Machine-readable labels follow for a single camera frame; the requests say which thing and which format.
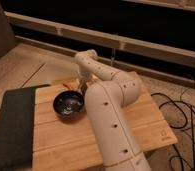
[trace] bowl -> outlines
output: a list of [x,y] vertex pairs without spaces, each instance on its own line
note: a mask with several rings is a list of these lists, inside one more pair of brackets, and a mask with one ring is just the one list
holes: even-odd
[[58,116],[72,118],[83,110],[84,97],[81,93],[68,90],[57,95],[53,102],[53,108]]

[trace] cable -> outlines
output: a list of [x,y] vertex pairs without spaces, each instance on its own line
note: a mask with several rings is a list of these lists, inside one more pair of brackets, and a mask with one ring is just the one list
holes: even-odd
[[[175,158],[178,158],[179,161],[180,161],[180,166],[181,166],[181,170],[184,171],[184,165],[183,163],[185,163],[191,171],[195,171],[195,140],[194,140],[194,127],[195,127],[195,123],[194,123],[194,117],[195,117],[195,106],[187,103],[187,102],[184,102],[182,100],[182,98],[180,97],[180,100],[172,100],[169,96],[167,96],[166,94],[163,94],[163,93],[153,93],[151,94],[151,96],[162,96],[162,97],[165,97],[166,99],[168,99],[166,102],[162,103],[159,105],[159,108],[161,109],[163,106],[167,105],[167,104],[173,104],[180,112],[181,112],[181,115],[183,116],[184,118],[184,123],[181,125],[181,126],[174,126],[174,125],[171,125],[171,128],[173,129],[177,129],[177,130],[180,130],[181,132],[184,132],[186,135],[188,135],[188,137],[191,139],[192,141],[192,158],[193,158],[193,167],[189,164],[189,162],[187,160],[185,160],[179,150],[177,149],[177,147],[175,145],[173,145],[177,155],[174,155],[172,157],[170,157],[169,159],[169,164],[170,164],[170,168],[172,171],[174,171],[174,168],[172,166],[172,161],[173,159]],[[184,112],[184,110],[182,109],[182,107],[180,106],[180,104],[184,105],[184,107],[186,107],[189,111],[190,111],[190,116],[191,116],[191,125],[190,127],[186,128],[186,126],[188,125],[188,117],[187,117],[187,114]],[[185,132],[186,130],[189,130],[191,129],[191,134],[192,134],[192,137],[190,137],[190,135]]]

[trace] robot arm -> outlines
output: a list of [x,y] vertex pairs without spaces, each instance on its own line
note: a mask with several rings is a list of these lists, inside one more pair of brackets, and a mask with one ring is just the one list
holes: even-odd
[[121,109],[137,100],[138,82],[121,70],[97,62],[94,50],[79,52],[75,58],[82,80],[89,81],[92,74],[103,80],[88,88],[85,105],[105,169],[151,170]]

